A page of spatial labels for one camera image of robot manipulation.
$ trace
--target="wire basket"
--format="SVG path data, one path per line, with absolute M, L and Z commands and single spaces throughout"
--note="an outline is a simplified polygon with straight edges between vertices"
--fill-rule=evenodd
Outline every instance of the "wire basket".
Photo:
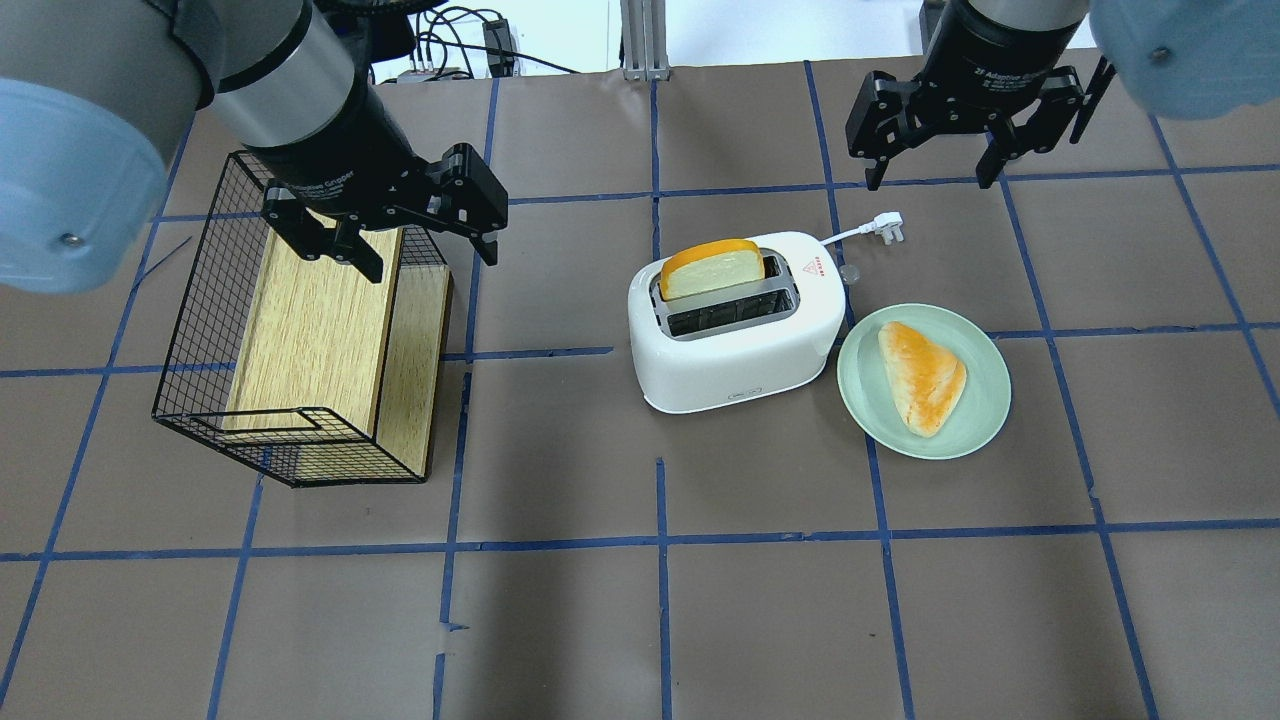
M 246 151 L 227 156 L 151 416 L 291 487 L 426 482 L 425 475 L 412 471 L 328 407 L 228 411 L 236 361 L 270 237 L 270 227 L 259 217 L 270 178 Z M 410 265 L 445 265 L 435 242 L 416 225 L 404 228 L 399 264 L 393 272 Z M 259 416 L 262 421 L 253 425 L 269 429 L 227 428 L 228 418 L 237 415 Z

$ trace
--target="bread slice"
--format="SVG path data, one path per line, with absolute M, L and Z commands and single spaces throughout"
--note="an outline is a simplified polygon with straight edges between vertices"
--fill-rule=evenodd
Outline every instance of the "bread slice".
M 951 416 L 968 377 L 954 352 L 910 325 L 884 323 L 878 333 L 893 407 L 906 429 L 933 437 Z
M 658 290 L 675 300 L 722 287 L 764 279 L 764 256 L 750 240 L 717 240 L 672 255 L 662 265 Z

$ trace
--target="wooden block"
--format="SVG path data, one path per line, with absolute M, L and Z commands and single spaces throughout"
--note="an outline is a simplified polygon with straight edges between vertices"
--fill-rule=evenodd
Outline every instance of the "wooden block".
M 420 475 L 426 474 L 448 297 L 448 265 L 401 268 L 375 439 Z
M 227 411 L 328 407 L 425 475 L 449 270 L 397 272 L 403 229 L 361 236 L 383 258 L 381 283 L 328 259 L 301 260 L 270 233 Z M 296 413 L 228 415 L 223 429 L 229 442 L 279 442 L 280 430 L 316 437 Z M 294 471 L 324 475 L 344 456 L 367 462 L 364 452 L 307 446 Z

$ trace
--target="plate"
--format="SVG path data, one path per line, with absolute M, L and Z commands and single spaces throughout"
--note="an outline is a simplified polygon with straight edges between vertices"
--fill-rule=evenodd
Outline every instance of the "plate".
M 951 350 L 968 369 L 960 402 L 931 438 L 906 429 L 893 407 L 877 338 L 891 320 L 905 323 Z M 1012 400 L 1005 357 L 987 333 L 951 310 L 914 302 L 882 307 L 854 325 L 840 348 L 836 379 L 849 414 L 867 434 L 890 450 L 924 460 L 960 457 L 991 442 L 1005 425 Z

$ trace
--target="white toaster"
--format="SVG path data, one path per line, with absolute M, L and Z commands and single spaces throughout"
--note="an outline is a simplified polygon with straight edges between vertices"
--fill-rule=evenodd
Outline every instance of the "white toaster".
M 748 238 L 763 281 L 663 301 L 662 264 L 627 292 L 631 354 L 644 398 L 663 413 L 696 413 L 800 387 L 822 373 L 845 314 L 836 263 L 813 237 Z

